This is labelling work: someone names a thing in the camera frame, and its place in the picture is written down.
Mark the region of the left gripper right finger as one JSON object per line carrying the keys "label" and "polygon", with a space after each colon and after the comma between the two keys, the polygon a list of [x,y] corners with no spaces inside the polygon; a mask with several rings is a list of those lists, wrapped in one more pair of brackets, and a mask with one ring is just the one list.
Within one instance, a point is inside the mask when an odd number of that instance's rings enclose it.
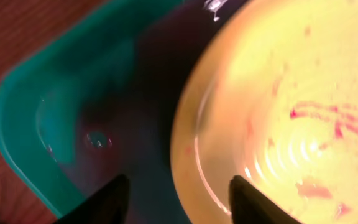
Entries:
{"label": "left gripper right finger", "polygon": [[300,224],[240,175],[229,183],[229,204],[233,224]]}

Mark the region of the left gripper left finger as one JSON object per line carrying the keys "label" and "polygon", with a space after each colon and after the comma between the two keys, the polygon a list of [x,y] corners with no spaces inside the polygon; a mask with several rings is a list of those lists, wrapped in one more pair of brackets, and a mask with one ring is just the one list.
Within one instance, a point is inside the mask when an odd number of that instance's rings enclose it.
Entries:
{"label": "left gripper left finger", "polygon": [[118,175],[54,224],[124,224],[130,186],[125,175]]}

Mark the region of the yellow-green plate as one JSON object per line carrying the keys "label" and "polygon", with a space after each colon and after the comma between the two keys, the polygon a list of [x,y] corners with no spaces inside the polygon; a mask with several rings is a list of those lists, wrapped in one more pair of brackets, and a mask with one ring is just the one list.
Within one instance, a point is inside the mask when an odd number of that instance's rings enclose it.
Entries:
{"label": "yellow-green plate", "polygon": [[249,1],[193,70],[172,132],[192,223],[243,176],[303,223],[358,223],[358,1]]}

